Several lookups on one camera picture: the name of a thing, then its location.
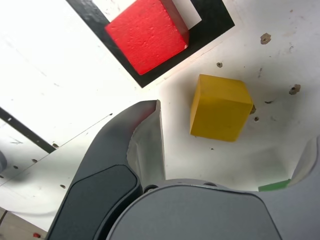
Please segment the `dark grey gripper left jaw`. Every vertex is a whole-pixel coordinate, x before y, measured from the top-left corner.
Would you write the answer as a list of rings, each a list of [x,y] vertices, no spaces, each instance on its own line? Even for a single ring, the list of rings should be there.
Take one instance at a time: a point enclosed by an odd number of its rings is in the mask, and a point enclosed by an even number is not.
[[[138,102],[97,133],[47,238],[105,240],[120,214],[165,177],[161,103]]]

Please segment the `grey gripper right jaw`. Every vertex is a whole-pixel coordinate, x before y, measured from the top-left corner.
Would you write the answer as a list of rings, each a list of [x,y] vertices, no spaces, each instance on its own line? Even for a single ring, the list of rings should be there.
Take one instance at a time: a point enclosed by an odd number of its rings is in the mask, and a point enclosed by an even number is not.
[[[285,188],[165,185],[135,200],[109,240],[317,240],[320,237],[320,140],[310,140]]]

